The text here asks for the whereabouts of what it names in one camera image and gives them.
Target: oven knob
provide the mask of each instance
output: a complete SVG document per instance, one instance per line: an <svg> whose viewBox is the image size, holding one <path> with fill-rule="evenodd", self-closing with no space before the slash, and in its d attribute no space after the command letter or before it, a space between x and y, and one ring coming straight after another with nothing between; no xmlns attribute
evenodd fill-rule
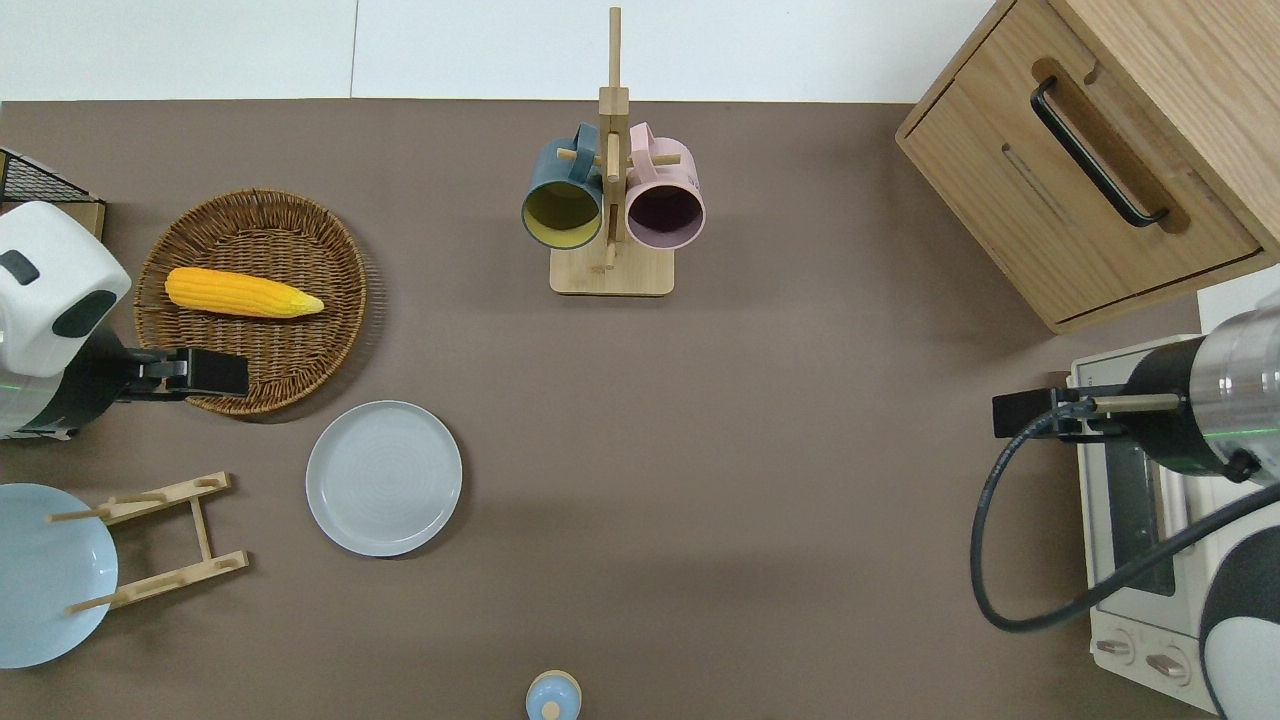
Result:
<svg viewBox="0 0 1280 720"><path fill-rule="evenodd" d="M1129 642L1129 635L1123 632L1119 633L1119 637L1094 641L1093 647L1098 652L1114 655L1116 660L1120 660L1125 665L1133 662L1133 644Z"/></svg>
<svg viewBox="0 0 1280 720"><path fill-rule="evenodd" d="M1181 656L1180 652L1174 648L1169 648L1171 652ZM1187 670L1185 657L1172 659L1169 655L1148 655L1147 665L1151 665L1156 673L1169 678L1176 685L1185 685L1192 682L1192 675Z"/></svg>

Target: blue mug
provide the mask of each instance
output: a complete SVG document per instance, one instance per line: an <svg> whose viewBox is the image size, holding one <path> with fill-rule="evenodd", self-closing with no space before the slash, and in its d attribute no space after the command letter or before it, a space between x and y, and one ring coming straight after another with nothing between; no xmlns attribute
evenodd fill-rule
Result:
<svg viewBox="0 0 1280 720"><path fill-rule="evenodd" d="M534 163L534 177L520 209L525 229L552 250L572 250L595 240L603 225L604 187L595 154L600 133L595 126L577 126L572 138L562 137L543 146ZM573 159L561 159L561 149Z"/></svg>

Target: white wall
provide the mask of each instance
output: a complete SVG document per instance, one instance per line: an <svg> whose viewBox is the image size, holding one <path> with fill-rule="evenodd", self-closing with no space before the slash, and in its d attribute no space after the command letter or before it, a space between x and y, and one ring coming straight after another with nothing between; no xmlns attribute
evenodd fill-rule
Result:
<svg viewBox="0 0 1280 720"><path fill-rule="evenodd" d="M609 5L632 99L915 102L991 0L361 0L352 94L594 100Z"/></svg>
<svg viewBox="0 0 1280 720"><path fill-rule="evenodd" d="M0 0L0 100L914 102L992 0Z"/></svg>
<svg viewBox="0 0 1280 720"><path fill-rule="evenodd" d="M356 0L0 0L0 100L347 97Z"/></svg>

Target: brown tabletop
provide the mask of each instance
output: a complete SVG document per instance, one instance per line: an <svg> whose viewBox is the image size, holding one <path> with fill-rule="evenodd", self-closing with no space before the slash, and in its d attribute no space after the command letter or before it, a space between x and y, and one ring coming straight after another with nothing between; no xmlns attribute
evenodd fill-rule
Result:
<svg viewBox="0 0 1280 720"><path fill-rule="evenodd" d="M252 555L0 673L0 717L515 719L549 667L584 719L1204 716L1096 667L1084 620L988 626L966 560L991 396L1193 332L1194 301L1051 336L895 147L906 110L635 102L709 213L675 293L636 300L553 293L518 219L536 149L595 104L5 102L0 142L110 201L132 274L184 210L280 187L347 223L379 291L275 421L118 405L0 446L0 482L90 503L228 470L211 541ZM330 542L303 491L325 425L381 398L438 415L465 466L445 530L394 560ZM997 498L1010 612L1083 587L1074 465L1033 445ZM122 580L198 559L189 523L113 530Z"/></svg>

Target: black cable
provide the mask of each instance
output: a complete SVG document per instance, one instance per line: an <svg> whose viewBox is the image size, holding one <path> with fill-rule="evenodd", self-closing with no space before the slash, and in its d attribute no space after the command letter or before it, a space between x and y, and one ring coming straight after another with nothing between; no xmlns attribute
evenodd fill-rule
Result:
<svg viewBox="0 0 1280 720"><path fill-rule="evenodd" d="M983 486L982 495L978 496L978 511L973 516L973 534L969 539L969 579L973 583L973 596L974 600L978 601L978 609L982 610L982 615L992 625L1000 628L1001 630L1010 633L1030 633L1051 628L1059 623L1065 623L1066 620L1088 611L1091 607L1102 602L1107 597L1111 597L1112 593L1128 585L1143 573L1147 573L1160 562L1172 557L1175 553L1196 544L1210 533L1219 530L1256 510L1261 510L1276 501L1280 501L1280 483L1265 487L1240 500L1236 500L1230 505L1220 507L1219 510L1187 525L1184 530L1165 542L1152 546L1138 557L1125 562L1120 568L1116 568L1116 571L1107 579L1075 596L1062 607L1021 620L1006 618L991 606L991 598L987 597L987 588L982 580L982 536L987 527L987 511L991 509L991 497L996 492L996 484L1000 483L1000 477L1005 473L1005 468L1009 466L1009 461L1014 457L1014 454L1018 452L1018 448L1021 447L1023 443L1051 425L1055 420L1088 413L1089 410L1092 410L1092 401L1082 400L1069 405L1060 405L1059 407L1055 407L1053 410L1050 410L1048 413L1044 413L1039 418L1032 420L1030 424L1023 428L1023 430L1014 436L1014 438L1009 441L1009 445L1005 446L1004 452L1000 454L1000 457L996 459L996 464L991 468L991 474L987 475L987 484Z"/></svg>

